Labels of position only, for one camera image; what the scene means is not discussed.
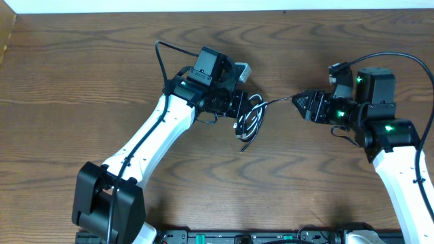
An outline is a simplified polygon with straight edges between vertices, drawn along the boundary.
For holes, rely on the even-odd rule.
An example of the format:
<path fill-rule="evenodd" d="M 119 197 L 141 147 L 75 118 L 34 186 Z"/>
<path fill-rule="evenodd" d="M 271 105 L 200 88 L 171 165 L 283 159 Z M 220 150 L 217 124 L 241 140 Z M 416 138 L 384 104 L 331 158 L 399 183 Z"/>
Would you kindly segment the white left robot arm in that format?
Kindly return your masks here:
<path fill-rule="evenodd" d="M 237 89 L 252 69 L 245 62 L 203 47 L 194 66 L 163 76 L 157 106 L 114 155 L 101 165 L 87 162 L 75 186 L 72 222 L 105 243 L 153 243 L 157 229 L 145 221 L 144 189 L 178 137 L 201 113 L 240 118 L 252 105 Z"/>

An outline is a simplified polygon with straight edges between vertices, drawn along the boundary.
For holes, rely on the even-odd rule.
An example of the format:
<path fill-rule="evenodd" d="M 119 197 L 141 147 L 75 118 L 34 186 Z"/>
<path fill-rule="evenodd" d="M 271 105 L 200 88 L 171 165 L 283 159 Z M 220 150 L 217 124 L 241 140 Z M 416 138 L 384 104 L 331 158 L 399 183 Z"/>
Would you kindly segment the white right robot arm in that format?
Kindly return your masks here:
<path fill-rule="evenodd" d="M 432 243 L 433 183 L 415 126 L 395 116 L 395 75 L 367 67 L 354 76 L 346 68 L 331 74 L 331 93 L 306 90 L 292 103 L 303 119 L 353 131 L 351 143 L 363 148 L 393 204 L 406 243 Z"/>

